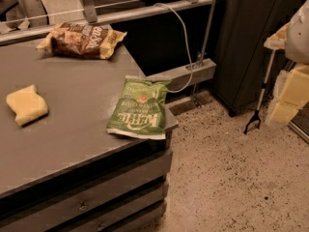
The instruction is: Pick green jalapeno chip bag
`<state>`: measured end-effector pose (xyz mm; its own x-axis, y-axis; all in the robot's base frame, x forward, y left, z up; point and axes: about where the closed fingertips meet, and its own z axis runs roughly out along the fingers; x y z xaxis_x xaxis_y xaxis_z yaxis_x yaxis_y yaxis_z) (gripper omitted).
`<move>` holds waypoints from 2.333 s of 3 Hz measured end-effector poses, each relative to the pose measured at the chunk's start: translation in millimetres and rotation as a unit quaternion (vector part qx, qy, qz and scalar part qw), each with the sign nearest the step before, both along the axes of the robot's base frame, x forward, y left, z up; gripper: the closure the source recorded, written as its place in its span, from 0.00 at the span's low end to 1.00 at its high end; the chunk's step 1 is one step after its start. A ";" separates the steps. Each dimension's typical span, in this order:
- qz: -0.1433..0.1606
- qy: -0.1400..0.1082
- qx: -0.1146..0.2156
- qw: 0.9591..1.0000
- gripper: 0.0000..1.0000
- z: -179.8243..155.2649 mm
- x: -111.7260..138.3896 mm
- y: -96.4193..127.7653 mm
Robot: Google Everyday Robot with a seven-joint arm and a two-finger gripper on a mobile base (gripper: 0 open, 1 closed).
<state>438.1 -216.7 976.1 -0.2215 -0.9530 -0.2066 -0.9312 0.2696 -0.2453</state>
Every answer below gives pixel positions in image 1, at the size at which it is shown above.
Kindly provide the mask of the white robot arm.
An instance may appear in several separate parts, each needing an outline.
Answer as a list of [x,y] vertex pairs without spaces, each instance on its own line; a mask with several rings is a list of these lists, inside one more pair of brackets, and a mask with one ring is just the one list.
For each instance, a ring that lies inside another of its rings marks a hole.
[[289,22],[285,55],[294,62],[309,64],[309,0],[306,0]]

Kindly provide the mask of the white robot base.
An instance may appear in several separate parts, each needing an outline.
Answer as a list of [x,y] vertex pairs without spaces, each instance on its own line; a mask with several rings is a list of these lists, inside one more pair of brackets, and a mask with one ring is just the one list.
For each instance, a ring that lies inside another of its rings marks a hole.
[[30,27],[49,24],[42,0],[0,0],[0,21],[7,27],[16,29],[25,19]]

